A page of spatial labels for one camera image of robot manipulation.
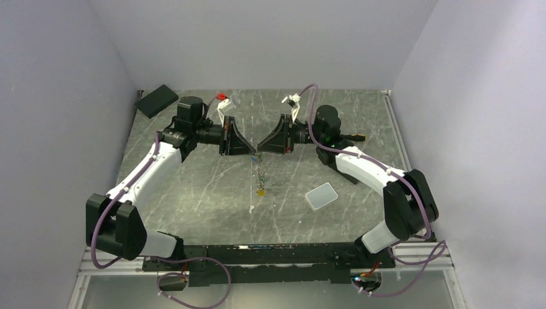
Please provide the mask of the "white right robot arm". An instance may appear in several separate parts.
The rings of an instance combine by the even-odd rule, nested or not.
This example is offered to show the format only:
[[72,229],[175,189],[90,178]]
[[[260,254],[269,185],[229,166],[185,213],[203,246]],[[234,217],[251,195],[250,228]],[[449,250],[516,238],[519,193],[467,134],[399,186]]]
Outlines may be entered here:
[[341,134],[337,109],[319,106],[314,121],[302,123],[282,115],[275,129],[258,144],[259,152],[288,154],[296,144],[315,144],[319,160],[350,182],[363,183],[383,198],[383,219],[356,240],[355,260],[370,267],[380,251],[425,232],[439,217],[426,177],[417,169],[403,171],[364,154],[357,135]]

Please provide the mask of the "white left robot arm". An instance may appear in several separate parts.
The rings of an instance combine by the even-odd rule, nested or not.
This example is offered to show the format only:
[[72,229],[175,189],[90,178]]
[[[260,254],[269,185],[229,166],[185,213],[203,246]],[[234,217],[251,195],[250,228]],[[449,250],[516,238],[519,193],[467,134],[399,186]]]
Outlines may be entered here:
[[208,105],[195,96],[182,97],[171,124],[154,135],[142,161],[106,194],[92,194],[86,202],[86,243],[97,268],[103,269],[97,251],[116,260],[140,256],[159,258],[168,270],[185,261],[182,238],[146,228],[138,207],[150,201],[167,175],[189,157],[198,144],[218,146],[221,156],[254,155],[256,149],[243,137],[234,117],[214,124]]

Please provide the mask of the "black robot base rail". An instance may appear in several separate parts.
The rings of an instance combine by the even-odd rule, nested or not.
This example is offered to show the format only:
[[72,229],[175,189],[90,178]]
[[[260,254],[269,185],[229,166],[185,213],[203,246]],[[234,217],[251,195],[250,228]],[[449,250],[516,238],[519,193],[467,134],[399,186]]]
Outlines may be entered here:
[[189,274],[189,286],[220,283],[350,282],[360,271],[394,268],[387,250],[369,253],[353,242],[262,245],[184,245],[167,262],[144,260],[145,272]]

